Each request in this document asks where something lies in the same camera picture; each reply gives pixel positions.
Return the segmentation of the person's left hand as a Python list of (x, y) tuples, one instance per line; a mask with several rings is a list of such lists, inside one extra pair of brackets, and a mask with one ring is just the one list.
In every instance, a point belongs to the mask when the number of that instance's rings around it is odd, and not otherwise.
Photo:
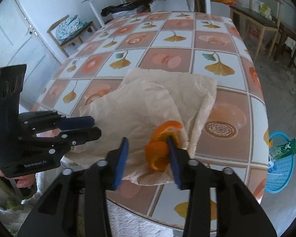
[(16, 188), (28, 188), (30, 189), (30, 193), (32, 192), (32, 186), (36, 185), (36, 177), (34, 174), (10, 179), (5, 177), (0, 170), (0, 201), (9, 198), (18, 199), (18, 195), (14, 186), (11, 184), (11, 180), (15, 181)]

